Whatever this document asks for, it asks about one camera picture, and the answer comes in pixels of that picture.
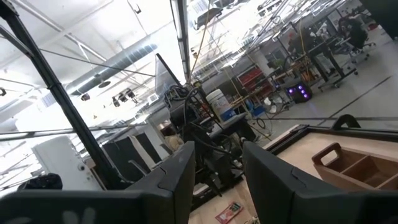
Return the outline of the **black aluminium table frame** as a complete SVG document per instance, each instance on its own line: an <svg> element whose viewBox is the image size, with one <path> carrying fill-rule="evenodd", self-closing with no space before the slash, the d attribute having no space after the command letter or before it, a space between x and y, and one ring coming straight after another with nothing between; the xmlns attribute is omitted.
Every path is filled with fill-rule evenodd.
<svg viewBox="0 0 398 224"><path fill-rule="evenodd" d="M273 155L278 155L285 151L295 142L304 138L310 133L328 134L332 136L343 136L349 138L370 139L385 142L398 143L398 131L388 131L381 129L363 129L363 128L328 128L323 126L310 126L307 124L298 124L284 134L264 146L264 149Z"/></svg>

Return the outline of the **red tool cabinet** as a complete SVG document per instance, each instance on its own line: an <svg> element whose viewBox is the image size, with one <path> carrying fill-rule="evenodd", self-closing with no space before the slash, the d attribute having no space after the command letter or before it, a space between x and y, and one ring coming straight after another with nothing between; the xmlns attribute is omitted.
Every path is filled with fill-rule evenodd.
<svg viewBox="0 0 398 224"><path fill-rule="evenodd" d="M260 68L252 67L238 76L246 93L251 93L257 89L264 88L266 85L265 76Z"/></svg>

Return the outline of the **wooden compartment tea box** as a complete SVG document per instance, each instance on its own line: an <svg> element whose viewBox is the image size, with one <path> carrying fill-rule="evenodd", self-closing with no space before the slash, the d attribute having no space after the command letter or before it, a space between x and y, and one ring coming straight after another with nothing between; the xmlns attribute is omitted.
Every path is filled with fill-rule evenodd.
<svg viewBox="0 0 398 224"><path fill-rule="evenodd" d="M398 159L342 147L334 142L312 157L324 182L357 190L398 191Z"/></svg>

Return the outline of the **black computer tower with lights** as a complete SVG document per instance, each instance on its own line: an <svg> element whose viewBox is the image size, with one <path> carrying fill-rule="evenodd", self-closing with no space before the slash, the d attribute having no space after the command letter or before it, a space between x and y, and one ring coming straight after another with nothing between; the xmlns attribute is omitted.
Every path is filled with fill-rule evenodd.
<svg viewBox="0 0 398 224"><path fill-rule="evenodd" d="M298 82L287 87L287 94L295 103L304 103L312 98L311 88L304 82Z"/></svg>

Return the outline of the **orange Ahmad tea packet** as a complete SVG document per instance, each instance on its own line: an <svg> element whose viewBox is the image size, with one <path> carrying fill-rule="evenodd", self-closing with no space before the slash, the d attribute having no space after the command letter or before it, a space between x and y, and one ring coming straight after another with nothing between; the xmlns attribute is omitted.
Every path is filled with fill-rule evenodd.
<svg viewBox="0 0 398 224"><path fill-rule="evenodd" d="M243 206L238 202L230 203L215 219L220 224L228 224L236 215L243 210Z"/></svg>

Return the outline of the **black desk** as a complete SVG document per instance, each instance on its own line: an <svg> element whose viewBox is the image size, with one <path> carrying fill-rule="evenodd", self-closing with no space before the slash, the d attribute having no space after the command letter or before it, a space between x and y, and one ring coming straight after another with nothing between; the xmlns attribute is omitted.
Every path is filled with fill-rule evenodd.
<svg viewBox="0 0 398 224"><path fill-rule="evenodd" d="M337 76L328 76L321 63L317 59L317 55L323 54L328 61L332 64L335 74ZM316 47L312 48L305 54L311 61L312 65L318 70L322 80L324 81L321 85L318 86L318 89L323 92L325 88L339 88L340 82L350 75L358 75L358 71L354 66L347 67L348 71L345 72L342 67L336 62L334 56L332 55L332 51L328 48L326 42L322 42L318 44Z"/></svg>

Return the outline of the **white wipes canister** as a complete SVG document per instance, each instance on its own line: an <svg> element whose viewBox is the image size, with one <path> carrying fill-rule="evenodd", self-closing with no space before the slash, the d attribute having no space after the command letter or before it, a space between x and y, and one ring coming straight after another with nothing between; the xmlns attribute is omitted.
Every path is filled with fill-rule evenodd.
<svg viewBox="0 0 398 224"><path fill-rule="evenodd" d="M236 113L220 89L216 89L206 96L213 111L221 122L230 120Z"/></svg>

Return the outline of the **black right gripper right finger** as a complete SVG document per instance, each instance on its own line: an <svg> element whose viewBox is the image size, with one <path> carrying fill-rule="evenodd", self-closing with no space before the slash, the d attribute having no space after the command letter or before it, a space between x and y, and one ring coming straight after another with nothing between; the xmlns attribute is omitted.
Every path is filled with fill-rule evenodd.
<svg viewBox="0 0 398 224"><path fill-rule="evenodd" d="M339 189L251 141L243 167L261 224L398 224L393 191Z"/></svg>

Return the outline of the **silver ventilation duct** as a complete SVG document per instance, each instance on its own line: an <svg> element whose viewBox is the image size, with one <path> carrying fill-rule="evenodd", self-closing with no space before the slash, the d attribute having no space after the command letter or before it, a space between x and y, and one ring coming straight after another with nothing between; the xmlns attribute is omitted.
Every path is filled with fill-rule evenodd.
<svg viewBox="0 0 398 224"><path fill-rule="evenodd" d="M140 47L134 47L132 45L111 57L108 61L99 64L94 68L94 70L86 73L89 80L84 83L74 82L66 88L66 90L69 95L82 95L100 85L102 82L115 76L115 74L127 69L129 66L144 58L155 49L157 49L156 44L144 44Z"/></svg>

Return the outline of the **black office chair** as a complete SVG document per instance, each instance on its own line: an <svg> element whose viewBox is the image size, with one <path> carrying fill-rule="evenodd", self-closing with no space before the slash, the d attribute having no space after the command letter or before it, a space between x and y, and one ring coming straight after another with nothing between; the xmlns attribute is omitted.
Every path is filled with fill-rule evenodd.
<svg viewBox="0 0 398 224"><path fill-rule="evenodd" d="M364 53L365 47L375 47L375 42L369 42L368 32L357 19L342 17L338 21L338 32L351 47L349 53L352 63L357 63L356 56Z"/></svg>

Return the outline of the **dark grey side table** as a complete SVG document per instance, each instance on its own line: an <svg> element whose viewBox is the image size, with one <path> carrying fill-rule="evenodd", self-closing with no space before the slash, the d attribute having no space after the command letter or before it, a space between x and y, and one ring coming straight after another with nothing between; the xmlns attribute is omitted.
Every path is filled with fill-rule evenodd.
<svg viewBox="0 0 398 224"><path fill-rule="evenodd" d="M242 121L247 115L247 113L237 114L220 125L215 124L211 129L211 134L216 133L217 131L227 130L229 127L232 127L232 125Z"/></svg>

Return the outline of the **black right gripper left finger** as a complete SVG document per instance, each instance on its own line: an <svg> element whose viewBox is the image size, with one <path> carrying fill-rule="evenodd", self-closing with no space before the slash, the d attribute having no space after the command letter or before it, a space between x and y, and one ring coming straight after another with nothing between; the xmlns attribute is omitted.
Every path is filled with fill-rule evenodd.
<svg viewBox="0 0 398 224"><path fill-rule="evenodd" d="M187 224L195 144L186 142L125 190L21 190L0 198L0 224Z"/></svg>

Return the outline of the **black frame post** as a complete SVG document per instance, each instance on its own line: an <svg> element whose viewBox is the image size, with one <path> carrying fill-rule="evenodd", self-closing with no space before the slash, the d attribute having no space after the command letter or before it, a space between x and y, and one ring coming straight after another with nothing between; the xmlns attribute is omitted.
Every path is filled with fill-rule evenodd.
<svg viewBox="0 0 398 224"><path fill-rule="evenodd" d="M19 14L10 1L0 0L0 17L7 22L12 30L9 32L4 28L0 28L0 33L4 35L11 44L17 47L33 63L47 88L50 90L52 96L60 105L64 115L76 132L77 136L80 138L85 149L95 162L96 168L99 171L99 175L103 178L107 189L122 189L120 176L112 167L110 161L106 157L106 154L73 105L59 79L54 74L45 57L42 55L37 44L29 34L29 31L20 20Z"/></svg>

